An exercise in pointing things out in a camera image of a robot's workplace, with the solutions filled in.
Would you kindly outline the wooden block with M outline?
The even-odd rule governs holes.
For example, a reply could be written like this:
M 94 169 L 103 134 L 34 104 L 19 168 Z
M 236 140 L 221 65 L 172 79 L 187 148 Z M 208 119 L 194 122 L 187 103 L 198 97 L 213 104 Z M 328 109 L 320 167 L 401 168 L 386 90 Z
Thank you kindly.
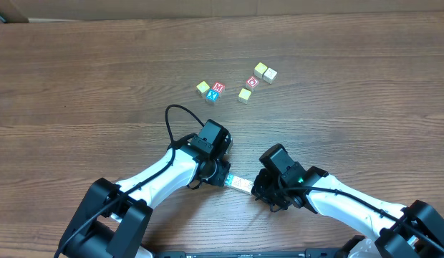
M 241 190 L 241 182 L 242 182 L 242 180 L 244 180 L 244 178 L 241 178 L 241 177 L 238 177 L 238 176 L 234 176 L 233 187 L 235 189 L 239 190 L 239 191 L 242 191 Z

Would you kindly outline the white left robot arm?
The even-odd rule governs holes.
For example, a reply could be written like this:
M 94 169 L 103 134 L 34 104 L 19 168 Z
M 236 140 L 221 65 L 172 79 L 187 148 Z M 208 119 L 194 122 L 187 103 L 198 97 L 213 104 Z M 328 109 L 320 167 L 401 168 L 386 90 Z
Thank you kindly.
M 60 239 L 56 255 L 151 257 L 141 246 L 154 209 L 193 181 L 222 187 L 231 164 L 229 131 L 208 120 L 200 133 L 174 140 L 143 172 L 117 183 L 105 178 L 88 189 Z

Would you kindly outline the blue faced wooden letter block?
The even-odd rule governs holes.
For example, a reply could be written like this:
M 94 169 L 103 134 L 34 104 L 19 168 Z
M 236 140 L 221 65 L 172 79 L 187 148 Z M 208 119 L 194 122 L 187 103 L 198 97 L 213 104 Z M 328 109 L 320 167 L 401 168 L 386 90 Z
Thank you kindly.
M 234 179 L 234 175 L 229 173 L 226 177 L 226 180 L 224 181 L 224 185 L 229 188 L 233 188 L 233 179 Z

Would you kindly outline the wooden block with fish drawing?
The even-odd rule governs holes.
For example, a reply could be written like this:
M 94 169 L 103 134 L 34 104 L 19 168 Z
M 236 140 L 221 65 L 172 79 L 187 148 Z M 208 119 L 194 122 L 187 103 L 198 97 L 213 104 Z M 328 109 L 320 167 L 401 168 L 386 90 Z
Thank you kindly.
M 244 179 L 241 182 L 241 190 L 249 195 L 251 195 L 251 190 L 254 187 L 253 181 Z

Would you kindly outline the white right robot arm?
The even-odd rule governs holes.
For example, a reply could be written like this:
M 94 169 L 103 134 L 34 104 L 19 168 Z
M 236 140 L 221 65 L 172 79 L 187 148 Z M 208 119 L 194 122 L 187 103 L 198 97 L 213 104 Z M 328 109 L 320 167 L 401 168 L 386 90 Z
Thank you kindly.
M 444 218 L 421 200 L 410 206 L 371 197 L 326 170 L 304 169 L 278 143 L 261 157 L 251 193 L 272 212 L 290 206 L 336 219 L 358 231 L 339 257 L 444 257 Z

